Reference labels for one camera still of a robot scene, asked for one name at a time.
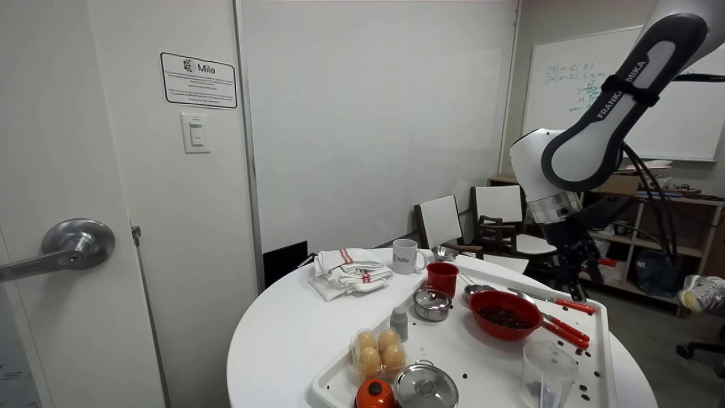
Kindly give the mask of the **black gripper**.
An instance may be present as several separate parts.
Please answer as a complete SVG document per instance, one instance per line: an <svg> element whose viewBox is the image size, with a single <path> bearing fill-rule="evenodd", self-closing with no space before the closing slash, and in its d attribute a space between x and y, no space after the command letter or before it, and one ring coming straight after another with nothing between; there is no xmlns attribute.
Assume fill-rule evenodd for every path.
<svg viewBox="0 0 725 408"><path fill-rule="evenodd" d="M580 275L600 283L598 248L590 231L579 219L565 219L544 227L546 241L557 249L557 280L571 295L573 301L586 301L588 290L580 283Z"/></svg>

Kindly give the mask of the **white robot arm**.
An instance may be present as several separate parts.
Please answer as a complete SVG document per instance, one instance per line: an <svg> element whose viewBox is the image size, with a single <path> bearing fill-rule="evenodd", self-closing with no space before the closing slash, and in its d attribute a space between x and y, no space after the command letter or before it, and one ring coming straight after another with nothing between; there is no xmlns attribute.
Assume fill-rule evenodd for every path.
<svg viewBox="0 0 725 408"><path fill-rule="evenodd" d="M621 69L611 75L595 105L566 129L536 129L511 147L534 219L557 249L556 280L575 299L588 293L579 275L600 283L595 219L571 194L605 183L620 167L629 131L659 101L659 93L691 63L725 42L723 0L659 0Z"/></svg>

